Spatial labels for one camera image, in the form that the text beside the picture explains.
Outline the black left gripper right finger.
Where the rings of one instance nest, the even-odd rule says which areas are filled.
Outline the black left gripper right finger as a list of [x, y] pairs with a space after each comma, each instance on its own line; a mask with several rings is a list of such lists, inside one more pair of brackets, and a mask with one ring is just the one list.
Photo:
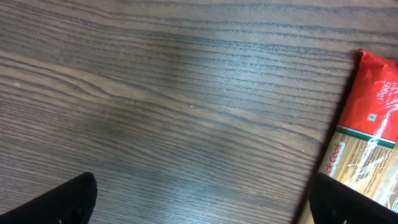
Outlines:
[[324, 173], [308, 195], [315, 224], [397, 224], [397, 214]]

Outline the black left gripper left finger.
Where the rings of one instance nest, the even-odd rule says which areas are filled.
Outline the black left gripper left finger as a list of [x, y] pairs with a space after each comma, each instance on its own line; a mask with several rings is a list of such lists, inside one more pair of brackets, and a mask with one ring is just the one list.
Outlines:
[[1, 224], [87, 224], [97, 198], [97, 184], [91, 172], [1, 215]]

